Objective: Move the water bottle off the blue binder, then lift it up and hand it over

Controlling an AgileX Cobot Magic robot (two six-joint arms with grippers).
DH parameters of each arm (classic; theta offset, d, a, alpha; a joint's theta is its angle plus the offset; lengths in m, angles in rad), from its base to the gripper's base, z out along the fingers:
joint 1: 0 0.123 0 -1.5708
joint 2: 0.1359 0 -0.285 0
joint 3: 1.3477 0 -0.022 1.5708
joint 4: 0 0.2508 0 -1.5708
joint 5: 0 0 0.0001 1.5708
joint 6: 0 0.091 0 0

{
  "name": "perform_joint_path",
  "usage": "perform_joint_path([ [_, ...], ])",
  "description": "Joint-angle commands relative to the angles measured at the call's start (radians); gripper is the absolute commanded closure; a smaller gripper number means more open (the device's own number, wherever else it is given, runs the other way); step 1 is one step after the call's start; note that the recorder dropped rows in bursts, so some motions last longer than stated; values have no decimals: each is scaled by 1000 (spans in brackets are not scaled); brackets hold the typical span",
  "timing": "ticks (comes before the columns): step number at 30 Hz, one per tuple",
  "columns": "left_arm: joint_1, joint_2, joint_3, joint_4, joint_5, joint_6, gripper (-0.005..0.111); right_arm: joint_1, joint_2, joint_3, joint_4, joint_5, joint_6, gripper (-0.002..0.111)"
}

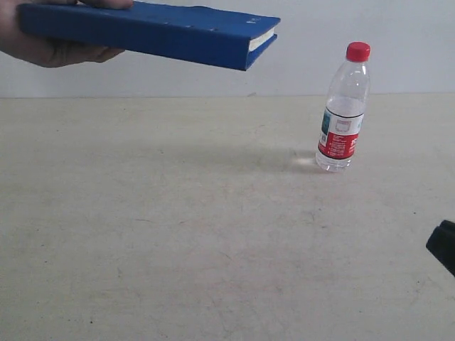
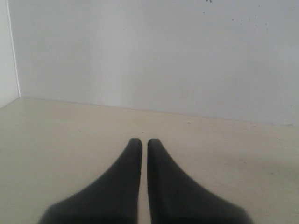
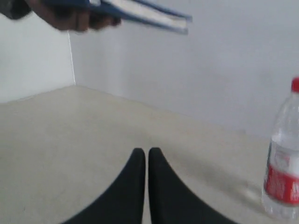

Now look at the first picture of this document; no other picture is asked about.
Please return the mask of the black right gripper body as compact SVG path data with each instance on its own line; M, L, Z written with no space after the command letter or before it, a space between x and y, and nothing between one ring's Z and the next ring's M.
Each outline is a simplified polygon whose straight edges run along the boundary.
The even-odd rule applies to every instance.
M427 250L452 276L455 276L454 245L454 223L449 220L443 220L436 226L426 243Z

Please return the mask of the person's open hand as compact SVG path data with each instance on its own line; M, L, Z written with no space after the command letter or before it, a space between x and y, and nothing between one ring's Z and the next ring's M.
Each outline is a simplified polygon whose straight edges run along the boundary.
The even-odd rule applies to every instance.
M1 52L46 68L80 63L103 63L122 53L116 48L29 36L19 28L17 7L22 3L1 2Z

